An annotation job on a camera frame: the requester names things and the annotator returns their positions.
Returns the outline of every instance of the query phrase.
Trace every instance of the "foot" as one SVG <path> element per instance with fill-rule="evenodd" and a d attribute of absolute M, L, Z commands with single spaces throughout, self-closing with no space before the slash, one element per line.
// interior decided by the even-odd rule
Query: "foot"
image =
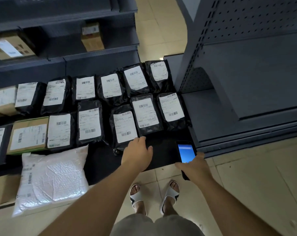
<path fill-rule="evenodd" d="M 176 192 L 179 193 L 179 186 L 177 185 L 176 182 L 172 182 L 170 184 L 170 187 L 173 188 L 173 190 L 175 190 Z M 172 198 L 171 196 L 167 196 L 165 199 L 165 203 L 163 206 L 163 211 L 167 212 L 169 209 L 172 209 L 172 206 L 175 204 L 175 199 Z"/>
<path fill-rule="evenodd" d="M 130 195 L 134 195 L 135 193 L 139 192 L 139 190 L 140 190 L 140 187 L 138 185 L 133 186 L 130 191 Z M 136 202 L 134 204 L 134 209 L 136 214 L 145 215 L 145 206 L 143 201 Z"/>

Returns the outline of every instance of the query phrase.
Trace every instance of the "phone screen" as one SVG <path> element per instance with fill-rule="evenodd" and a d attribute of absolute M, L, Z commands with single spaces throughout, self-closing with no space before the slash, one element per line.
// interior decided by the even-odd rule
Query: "phone screen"
<path fill-rule="evenodd" d="M 192 145 L 178 144 L 181 161 L 187 163 L 195 158 Z"/>

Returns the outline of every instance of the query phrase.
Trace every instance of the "floor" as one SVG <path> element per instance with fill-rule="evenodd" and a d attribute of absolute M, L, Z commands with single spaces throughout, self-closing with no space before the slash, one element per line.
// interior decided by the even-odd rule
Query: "floor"
<path fill-rule="evenodd" d="M 136 0 L 141 61 L 182 53 L 186 26 L 175 0 Z M 213 177 L 245 206 L 284 236 L 297 236 L 297 138 L 208 158 Z M 197 187 L 182 179 L 174 165 L 141 173 L 145 206 L 152 220 L 160 217 L 159 204 L 170 179 L 178 182 L 177 212 L 196 223 L 206 236 L 221 232 Z M 0 210 L 0 235 L 35 236 L 70 204 L 39 208 L 11 218 L 13 207 Z M 117 221 L 134 213 L 127 195 Z"/>

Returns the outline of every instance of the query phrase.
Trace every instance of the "slide sandal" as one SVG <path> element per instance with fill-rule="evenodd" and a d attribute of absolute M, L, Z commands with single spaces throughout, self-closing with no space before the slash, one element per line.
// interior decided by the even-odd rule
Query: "slide sandal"
<path fill-rule="evenodd" d="M 135 186 L 138 186 L 140 188 L 140 190 L 138 192 L 136 192 L 134 195 L 131 195 L 131 190 Z M 131 190 L 130 190 L 130 200 L 131 200 L 132 207 L 134 208 L 134 204 L 136 202 L 143 201 L 143 198 L 142 198 L 142 193 L 141 193 L 141 187 L 139 184 L 134 184 L 131 187 Z"/>
<path fill-rule="evenodd" d="M 165 204 L 166 197 L 167 197 L 167 196 L 172 197 L 172 198 L 175 200 L 175 203 L 177 202 L 177 198 L 179 197 L 179 193 L 178 193 L 176 190 L 174 190 L 174 189 L 170 186 L 171 183 L 173 183 L 173 182 L 175 182 L 175 183 L 178 185 L 178 183 L 177 183 L 176 181 L 173 181 L 173 180 L 171 180 L 171 181 L 168 183 L 168 188 L 167 188 L 166 194 L 165 194 L 165 196 L 164 196 L 163 201 L 161 202 L 161 204 L 160 204 L 160 206 L 159 206 L 159 211 L 160 211 L 160 213 L 161 213 L 162 215 L 164 215 L 163 207 L 164 207 L 164 204 Z"/>

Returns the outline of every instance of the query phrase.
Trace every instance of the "person's left arm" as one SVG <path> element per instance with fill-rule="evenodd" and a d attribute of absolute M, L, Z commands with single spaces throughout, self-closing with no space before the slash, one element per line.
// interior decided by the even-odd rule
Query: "person's left arm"
<path fill-rule="evenodd" d="M 153 147 L 146 149 L 145 137 L 135 138 L 123 152 L 121 166 L 75 201 L 40 236 L 108 236 L 128 190 L 150 164 Z"/>

